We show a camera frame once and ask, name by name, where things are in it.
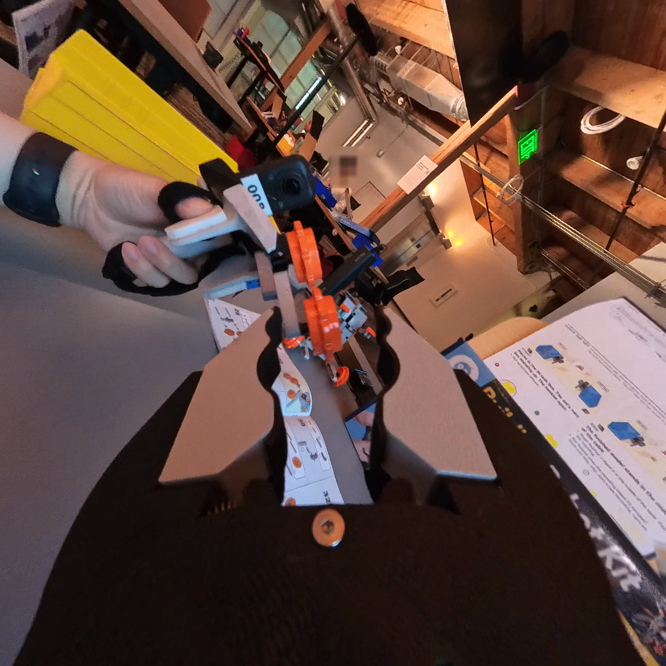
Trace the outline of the white paper sign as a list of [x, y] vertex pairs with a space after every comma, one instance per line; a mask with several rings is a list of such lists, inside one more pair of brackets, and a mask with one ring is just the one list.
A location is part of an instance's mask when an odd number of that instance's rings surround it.
[[421, 182], [430, 175], [430, 173], [438, 166], [437, 162], [431, 160], [428, 156], [423, 155], [404, 176], [398, 180], [397, 186], [402, 189], [406, 194], [410, 194], [415, 190], [421, 191], [423, 186]]

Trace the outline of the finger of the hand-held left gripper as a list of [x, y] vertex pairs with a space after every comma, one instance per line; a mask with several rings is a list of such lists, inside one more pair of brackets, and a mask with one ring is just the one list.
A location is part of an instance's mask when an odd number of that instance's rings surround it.
[[225, 210], [235, 211], [236, 216], [254, 234], [259, 245], [267, 253], [276, 250], [279, 230], [259, 202], [242, 184], [224, 190], [224, 207]]
[[203, 281], [203, 295], [208, 299], [233, 297], [246, 290], [260, 288], [258, 276], [242, 276], [233, 279], [213, 279]]

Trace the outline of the yellow plastic bin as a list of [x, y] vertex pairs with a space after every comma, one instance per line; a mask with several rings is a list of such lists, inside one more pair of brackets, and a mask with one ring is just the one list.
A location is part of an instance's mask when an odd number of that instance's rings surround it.
[[20, 121], [77, 150], [168, 181], [197, 184], [199, 165], [238, 165], [88, 32], [54, 50]]

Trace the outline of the grey orange toy robot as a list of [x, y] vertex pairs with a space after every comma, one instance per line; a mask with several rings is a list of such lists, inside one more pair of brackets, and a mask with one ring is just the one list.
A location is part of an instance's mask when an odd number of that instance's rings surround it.
[[368, 323], [368, 312], [360, 299], [343, 290], [336, 296], [322, 296], [316, 288], [314, 295], [304, 300], [306, 333], [284, 338], [287, 350], [299, 348], [303, 357], [317, 356], [327, 367], [332, 384], [344, 386], [350, 378], [350, 370], [336, 363], [336, 354], [355, 335], [368, 340], [376, 338], [376, 332]]

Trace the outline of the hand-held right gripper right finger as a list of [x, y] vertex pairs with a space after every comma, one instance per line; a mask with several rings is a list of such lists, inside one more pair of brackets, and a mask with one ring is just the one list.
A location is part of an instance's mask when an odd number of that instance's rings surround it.
[[497, 481], [493, 463], [448, 360], [400, 316], [377, 306], [378, 372], [368, 489], [378, 503], [392, 481], [417, 504], [450, 503], [447, 483]]

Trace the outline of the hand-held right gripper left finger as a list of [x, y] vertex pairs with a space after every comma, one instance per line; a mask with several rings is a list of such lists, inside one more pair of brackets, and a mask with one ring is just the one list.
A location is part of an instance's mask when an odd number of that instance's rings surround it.
[[208, 362], [159, 476], [163, 487], [204, 483], [239, 505], [265, 484], [284, 499], [287, 433], [278, 395], [282, 315], [272, 307]]

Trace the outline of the person's left hand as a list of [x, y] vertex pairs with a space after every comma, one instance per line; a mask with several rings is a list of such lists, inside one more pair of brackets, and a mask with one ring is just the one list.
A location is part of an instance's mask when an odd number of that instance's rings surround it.
[[75, 151], [65, 162], [56, 193], [63, 226], [86, 232], [109, 251], [122, 245], [122, 258], [139, 286], [165, 287], [170, 280], [193, 284], [204, 261], [185, 261], [161, 240], [170, 225], [158, 197], [165, 179]]

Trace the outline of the orange wheels grey beam assembly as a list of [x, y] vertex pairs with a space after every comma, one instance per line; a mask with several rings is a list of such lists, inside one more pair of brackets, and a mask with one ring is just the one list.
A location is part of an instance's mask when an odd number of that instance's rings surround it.
[[279, 234], [269, 224], [256, 237], [261, 246], [254, 254], [260, 289], [265, 301], [278, 302], [283, 346], [301, 347], [305, 358], [313, 352], [332, 364], [342, 349], [342, 334], [334, 298], [319, 288], [322, 265], [313, 230], [295, 221], [292, 231]]

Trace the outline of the black wristband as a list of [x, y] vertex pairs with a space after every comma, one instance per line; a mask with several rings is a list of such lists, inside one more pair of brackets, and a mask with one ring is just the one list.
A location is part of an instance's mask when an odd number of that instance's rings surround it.
[[3, 204], [10, 211], [46, 227], [61, 226], [57, 190], [74, 146], [45, 133], [32, 134], [15, 160]]

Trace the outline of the white open instruction booklet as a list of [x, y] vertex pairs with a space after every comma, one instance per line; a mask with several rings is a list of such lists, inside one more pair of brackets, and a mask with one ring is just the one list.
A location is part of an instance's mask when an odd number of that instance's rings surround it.
[[[259, 315], [221, 299], [204, 300], [219, 351], [229, 347]], [[283, 506], [342, 505], [323, 434], [311, 416], [312, 391], [283, 345], [277, 350], [280, 373], [272, 385], [287, 433]]]

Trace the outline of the white printed task sheet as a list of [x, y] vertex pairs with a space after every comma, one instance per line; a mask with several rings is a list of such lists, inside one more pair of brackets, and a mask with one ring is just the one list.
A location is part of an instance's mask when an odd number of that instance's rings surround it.
[[665, 544], [665, 331], [626, 298], [486, 359], [501, 387], [640, 554]]

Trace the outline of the blue toy robot box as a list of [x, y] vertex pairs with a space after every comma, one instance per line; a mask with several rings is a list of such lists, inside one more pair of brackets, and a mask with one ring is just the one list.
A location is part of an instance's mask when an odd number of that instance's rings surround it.
[[665, 591], [612, 514], [467, 342], [446, 350], [495, 480], [389, 471], [387, 427], [363, 445], [374, 501], [401, 508], [396, 578], [441, 620], [447, 665], [665, 664]]

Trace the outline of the person's left forearm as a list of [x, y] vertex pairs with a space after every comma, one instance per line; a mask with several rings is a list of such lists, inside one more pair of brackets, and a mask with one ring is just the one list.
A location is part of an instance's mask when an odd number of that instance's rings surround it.
[[1, 112], [1, 207], [7, 208], [3, 196], [9, 188], [17, 156], [35, 129]]

